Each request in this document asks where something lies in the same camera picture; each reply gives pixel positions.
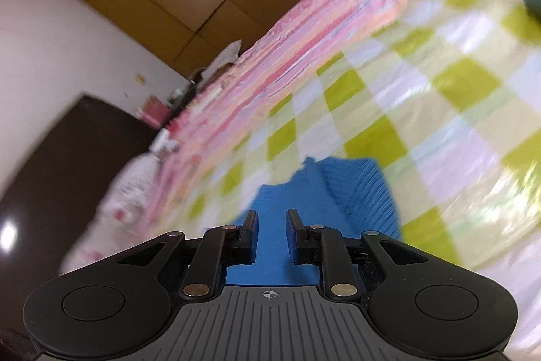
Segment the pink plastic bin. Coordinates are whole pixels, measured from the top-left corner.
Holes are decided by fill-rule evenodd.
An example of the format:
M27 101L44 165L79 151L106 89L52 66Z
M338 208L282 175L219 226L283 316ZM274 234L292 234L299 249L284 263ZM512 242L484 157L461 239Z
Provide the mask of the pink plastic bin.
M170 108L155 95L150 95L138 108L138 118L154 129L160 129L168 120Z

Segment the blue striped knit sweater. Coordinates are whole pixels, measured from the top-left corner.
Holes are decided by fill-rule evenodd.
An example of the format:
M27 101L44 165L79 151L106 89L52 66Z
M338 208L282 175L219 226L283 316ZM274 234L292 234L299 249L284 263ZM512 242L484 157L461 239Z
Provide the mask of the blue striped knit sweater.
M295 265L286 236L286 214L295 209L305 225L336 228L344 237L375 230L402 238L398 212L384 175L373 158L306 158L283 184L263 185L250 210L259 218L256 260L228 268L227 283L304 286L319 283L314 265Z

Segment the grey pillow with pink dots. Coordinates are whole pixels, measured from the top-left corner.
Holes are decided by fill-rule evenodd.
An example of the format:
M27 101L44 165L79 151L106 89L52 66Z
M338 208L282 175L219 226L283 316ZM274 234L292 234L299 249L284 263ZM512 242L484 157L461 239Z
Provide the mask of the grey pillow with pink dots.
M62 275L140 242L160 169L161 159L154 152L126 163L96 207L93 220L62 260Z

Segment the pink striped bed cover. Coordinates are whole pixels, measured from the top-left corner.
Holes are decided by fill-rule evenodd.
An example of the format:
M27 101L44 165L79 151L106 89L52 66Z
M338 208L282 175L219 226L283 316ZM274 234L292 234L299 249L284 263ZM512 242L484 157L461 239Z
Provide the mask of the pink striped bed cover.
M300 121L307 108L328 109L317 74L412 1L300 1L170 123L177 150L154 181L146 223L159 224L168 210L200 215L210 204L236 215L261 185L341 149L345 136L325 119Z

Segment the dark wooden headboard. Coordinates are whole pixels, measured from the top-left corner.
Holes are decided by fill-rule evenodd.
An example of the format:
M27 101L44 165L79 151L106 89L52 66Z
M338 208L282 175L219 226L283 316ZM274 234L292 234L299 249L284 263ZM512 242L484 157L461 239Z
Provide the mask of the dark wooden headboard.
M2 329L23 331L27 296L58 275L110 182L156 135L89 95L57 119L1 199L1 228L16 231L12 248L1 253Z

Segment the grey cloth on nightstand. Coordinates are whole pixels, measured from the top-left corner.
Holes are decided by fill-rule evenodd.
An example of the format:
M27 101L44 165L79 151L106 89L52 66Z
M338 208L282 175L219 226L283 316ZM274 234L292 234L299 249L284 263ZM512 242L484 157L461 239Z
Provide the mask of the grey cloth on nightstand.
M212 76L217 70L228 63L235 63L237 61L241 46L241 39L228 44L210 63L210 65L204 69L203 74Z

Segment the white paper on bed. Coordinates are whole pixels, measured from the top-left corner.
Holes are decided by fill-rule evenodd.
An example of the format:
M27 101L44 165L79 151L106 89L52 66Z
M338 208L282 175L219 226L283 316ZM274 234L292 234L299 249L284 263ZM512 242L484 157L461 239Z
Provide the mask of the white paper on bed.
M170 130L167 128L161 128L150 144L148 150L153 154L158 154L162 150L174 151L177 149L178 143L171 137Z

